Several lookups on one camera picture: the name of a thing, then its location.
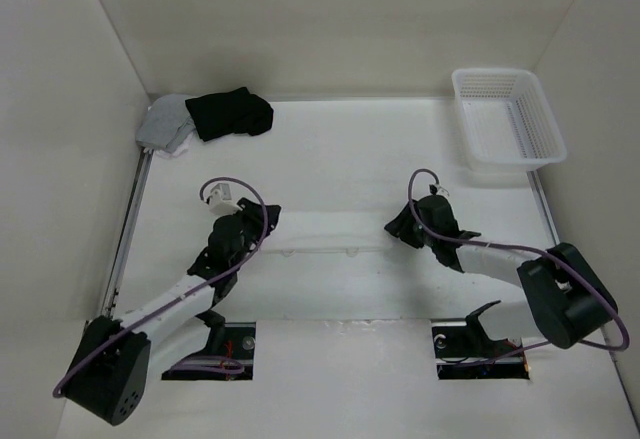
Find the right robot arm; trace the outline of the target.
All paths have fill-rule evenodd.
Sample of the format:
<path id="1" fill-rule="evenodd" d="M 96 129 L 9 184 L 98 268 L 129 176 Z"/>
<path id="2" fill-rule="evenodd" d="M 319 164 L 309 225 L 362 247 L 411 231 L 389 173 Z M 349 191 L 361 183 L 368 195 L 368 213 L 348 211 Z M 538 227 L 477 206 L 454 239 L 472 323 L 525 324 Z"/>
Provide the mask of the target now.
<path id="1" fill-rule="evenodd" d="M 441 195 L 408 202 L 384 230 L 414 249 L 429 248 L 446 268 L 520 287 L 535 329 L 558 348 L 572 347 L 618 316 L 615 300 L 575 246 L 538 250 L 491 242 L 461 229 Z"/>

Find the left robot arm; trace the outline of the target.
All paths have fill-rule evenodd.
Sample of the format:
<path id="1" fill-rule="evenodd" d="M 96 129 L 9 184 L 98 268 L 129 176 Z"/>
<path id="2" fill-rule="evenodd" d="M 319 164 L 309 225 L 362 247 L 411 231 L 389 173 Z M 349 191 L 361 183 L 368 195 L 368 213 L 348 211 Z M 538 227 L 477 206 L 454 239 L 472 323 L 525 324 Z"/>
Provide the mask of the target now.
<path id="1" fill-rule="evenodd" d="M 219 354 L 225 320 L 213 309 L 275 230 L 281 211 L 240 199 L 233 213 L 214 221 L 206 247 L 173 287 L 120 318 L 92 320 L 55 396 L 117 426 L 139 405 L 152 373 L 178 367 L 196 352 Z"/>

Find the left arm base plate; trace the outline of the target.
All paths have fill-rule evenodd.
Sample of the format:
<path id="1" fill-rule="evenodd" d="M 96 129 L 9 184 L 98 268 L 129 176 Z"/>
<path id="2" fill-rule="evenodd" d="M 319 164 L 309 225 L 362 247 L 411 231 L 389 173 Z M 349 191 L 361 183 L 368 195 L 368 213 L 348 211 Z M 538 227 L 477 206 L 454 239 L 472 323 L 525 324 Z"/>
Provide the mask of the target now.
<path id="1" fill-rule="evenodd" d="M 255 323 L 227 323 L 222 332 L 211 332 L 203 347 L 191 353 L 191 356 L 224 356 L 231 362 L 206 360 L 196 361 L 199 370 L 168 370 L 161 375 L 162 381 L 209 381 L 231 382 L 251 381 L 254 374 L 254 355 L 256 351 Z M 238 369 L 235 361 L 244 370 L 237 374 L 222 374 L 215 369 Z"/>

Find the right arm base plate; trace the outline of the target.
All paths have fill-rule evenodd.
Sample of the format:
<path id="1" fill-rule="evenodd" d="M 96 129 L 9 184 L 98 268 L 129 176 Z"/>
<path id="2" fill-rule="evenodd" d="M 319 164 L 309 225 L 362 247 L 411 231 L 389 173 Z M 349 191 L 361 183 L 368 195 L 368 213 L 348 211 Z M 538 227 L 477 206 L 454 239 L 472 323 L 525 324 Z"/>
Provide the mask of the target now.
<path id="1" fill-rule="evenodd" d="M 490 339 L 465 321 L 434 322 L 431 325 L 436 372 L 440 380 L 528 380 L 523 353 L 499 361 L 476 365 L 521 347 L 521 340 Z"/>

